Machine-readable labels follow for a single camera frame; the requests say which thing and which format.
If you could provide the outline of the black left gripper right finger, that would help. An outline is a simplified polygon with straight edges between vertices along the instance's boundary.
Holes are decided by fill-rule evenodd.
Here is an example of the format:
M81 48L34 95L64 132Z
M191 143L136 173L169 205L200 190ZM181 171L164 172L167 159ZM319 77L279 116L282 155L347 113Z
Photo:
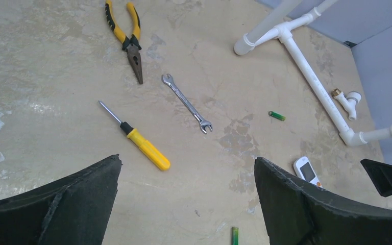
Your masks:
M306 182L265 158L254 164L271 244L392 244L392 210Z

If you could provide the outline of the white remote control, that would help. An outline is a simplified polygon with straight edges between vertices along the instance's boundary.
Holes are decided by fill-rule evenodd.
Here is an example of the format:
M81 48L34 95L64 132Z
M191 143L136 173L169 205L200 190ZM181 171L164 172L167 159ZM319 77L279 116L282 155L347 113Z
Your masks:
M297 159L293 164L293 168L297 177L322 188L322 184L307 157L303 156Z

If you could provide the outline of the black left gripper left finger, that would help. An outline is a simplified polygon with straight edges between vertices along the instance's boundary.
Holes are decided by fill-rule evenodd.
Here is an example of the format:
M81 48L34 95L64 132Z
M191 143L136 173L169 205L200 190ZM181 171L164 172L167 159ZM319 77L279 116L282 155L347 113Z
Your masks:
M111 155L74 174L0 200L0 244L101 244L121 171Z

